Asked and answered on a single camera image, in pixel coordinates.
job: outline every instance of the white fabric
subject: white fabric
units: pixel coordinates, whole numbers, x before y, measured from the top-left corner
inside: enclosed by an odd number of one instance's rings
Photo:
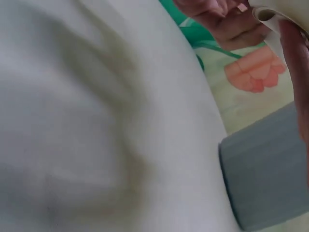
[[[1,230],[239,231],[218,160],[220,114],[159,2],[88,0],[109,26],[100,31],[70,2],[21,1],[0,2]],[[125,104],[111,111],[114,98]]]

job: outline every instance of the white paper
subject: white paper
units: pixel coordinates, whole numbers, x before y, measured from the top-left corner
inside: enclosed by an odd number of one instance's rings
[[[265,43],[285,62],[280,43],[280,30],[278,21],[290,20],[297,24],[307,35],[309,34],[309,2],[303,0],[249,0],[254,16],[263,24],[273,30]],[[274,14],[270,19],[262,19],[261,15]]]

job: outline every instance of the gray cylinder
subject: gray cylinder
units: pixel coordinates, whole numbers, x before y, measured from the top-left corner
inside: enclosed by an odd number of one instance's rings
[[[309,211],[306,146],[293,103],[224,139],[220,159],[243,230],[261,230]]]

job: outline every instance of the hand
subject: hand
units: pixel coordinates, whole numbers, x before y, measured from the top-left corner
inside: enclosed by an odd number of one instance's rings
[[[261,43],[270,29],[252,14],[248,0],[174,0],[188,17],[203,25],[224,50],[236,50]],[[247,10],[238,6],[243,3]]]
[[[294,24],[281,21],[280,30],[284,57],[294,88],[300,136],[307,145],[309,160],[309,50],[304,37]]]

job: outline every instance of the white sheet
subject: white sheet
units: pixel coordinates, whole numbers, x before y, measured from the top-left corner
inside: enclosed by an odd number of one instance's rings
[[[90,44],[101,44],[99,30],[70,4],[23,2]],[[225,130],[193,51],[159,2],[110,3],[116,12],[101,0],[89,0],[87,6],[134,50],[119,60],[124,52],[114,46],[119,41],[108,41],[105,34],[104,49],[112,53],[104,62],[116,67],[114,74],[74,35],[66,45],[79,64],[78,75],[85,71],[95,79],[94,90],[113,90],[126,102],[131,92],[120,94],[117,88],[123,86],[114,78],[140,87],[116,117],[101,95],[87,91],[62,62],[64,46],[58,42],[68,41],[55,37],[53,30],[62,28],[58,22],[12,0],[0,2],[0,30],[5,32],[0,37],[1,228],[239,231],[217,154]],[[127,137],[115,134],[116,123],[123,123]],[[129,149],[122,150],[122,139]]]

